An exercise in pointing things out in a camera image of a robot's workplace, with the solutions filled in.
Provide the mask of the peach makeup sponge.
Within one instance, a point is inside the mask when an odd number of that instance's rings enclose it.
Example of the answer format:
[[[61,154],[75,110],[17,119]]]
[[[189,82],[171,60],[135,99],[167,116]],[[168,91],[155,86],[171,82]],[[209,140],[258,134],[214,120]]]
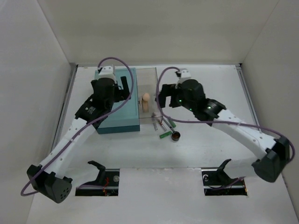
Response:
[[[150,94],[149,93],[144,93],[142,96],[142,101],[148,102],[150,100]]]

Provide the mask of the beige foundation pump bottle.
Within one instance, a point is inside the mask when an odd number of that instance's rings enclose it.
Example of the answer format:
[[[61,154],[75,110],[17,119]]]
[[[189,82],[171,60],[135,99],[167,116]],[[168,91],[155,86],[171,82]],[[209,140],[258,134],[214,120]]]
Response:
[[[143,113],[148,113],[148,112],[149,112],[149,104],[148,104],[148,101],[142,99],[142,101],[141,101],[141,105],[142,105],[142,112],[143,112]]]

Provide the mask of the teal makeup organizer box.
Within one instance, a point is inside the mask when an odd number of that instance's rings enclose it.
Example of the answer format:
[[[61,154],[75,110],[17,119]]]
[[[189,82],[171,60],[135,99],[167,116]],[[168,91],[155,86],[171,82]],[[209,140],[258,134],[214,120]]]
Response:
[[[134,86],[131,99],[118,111],[109,115],[97,129],[98,134],[109,133],[125,133],[125,132],[138,132],[140,131],[139,111],[138,111],[138,91],[137,91],[137,78],[136,69],[130,69],[134,81],[131,81],[129,71],[124,69],[116,69],[115,77],[120,89],[123,89],[121,77],[126,77],[128,88]]]

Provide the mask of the round brown cosmetic jar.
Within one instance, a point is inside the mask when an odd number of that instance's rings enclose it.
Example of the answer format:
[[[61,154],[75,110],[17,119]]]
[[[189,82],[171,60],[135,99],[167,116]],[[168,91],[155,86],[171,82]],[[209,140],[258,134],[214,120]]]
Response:
[[[171,139],[172,139],[173,141],[179,141],[180,137],[181,137],[181,134],[180,134],[179,132],[177,132],[177,131],[174,131],[174,132],[171,134]]]

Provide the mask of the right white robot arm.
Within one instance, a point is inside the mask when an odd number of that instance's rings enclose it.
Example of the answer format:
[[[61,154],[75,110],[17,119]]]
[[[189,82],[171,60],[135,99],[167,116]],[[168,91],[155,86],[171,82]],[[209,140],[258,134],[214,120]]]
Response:
[[[243,123],[224,104],[207,98],[203,86],[195,79],[178,81],[176,84],[163,84],[157,91],[156,102],[159,109],[169,106],[183,107],[196,118],[196,123],[207,124],[218,129],[246,147],[253,155],[248,160],[226,159],[218,167],[217,180],[229,184],[243,176],[258,176],[266,182],[275,182],[285,166],[291,161],[290,141],[279,134],[277,138],[261,132],[256,125]]]

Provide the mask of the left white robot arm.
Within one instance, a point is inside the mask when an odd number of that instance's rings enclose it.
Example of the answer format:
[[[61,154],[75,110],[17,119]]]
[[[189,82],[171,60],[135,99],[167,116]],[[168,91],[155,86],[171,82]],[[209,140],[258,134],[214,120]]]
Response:
[[[39,165],[30,165],[27,169],[29,184],[55,203],[63,202],[72,189],[72,179],[65,172],[79,146],[96,131],[100,124],[130,99],[134,86],[128,85],[127,78],[121,77],[119,86],[113,77],[101,77],[91,81],[93,93],[75,113],[66,134],[52,152]]]

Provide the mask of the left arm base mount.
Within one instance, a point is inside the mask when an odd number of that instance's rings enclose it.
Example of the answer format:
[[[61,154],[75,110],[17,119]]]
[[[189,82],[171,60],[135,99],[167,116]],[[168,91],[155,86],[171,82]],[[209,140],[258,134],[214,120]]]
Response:
[[[98,169],[95,180],[86,182],[76,187],[75,196],[118,196],[119,194],[119,169],[106,169],[96,161],[88,161]]]

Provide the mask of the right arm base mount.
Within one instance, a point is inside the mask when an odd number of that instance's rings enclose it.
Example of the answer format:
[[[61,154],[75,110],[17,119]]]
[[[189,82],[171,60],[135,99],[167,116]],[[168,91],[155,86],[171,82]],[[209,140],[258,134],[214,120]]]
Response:
[[[247,196],[244,177],[232,179],[224,171],[230,161],[225,160],[219,167],[201,169],[205,196]]]

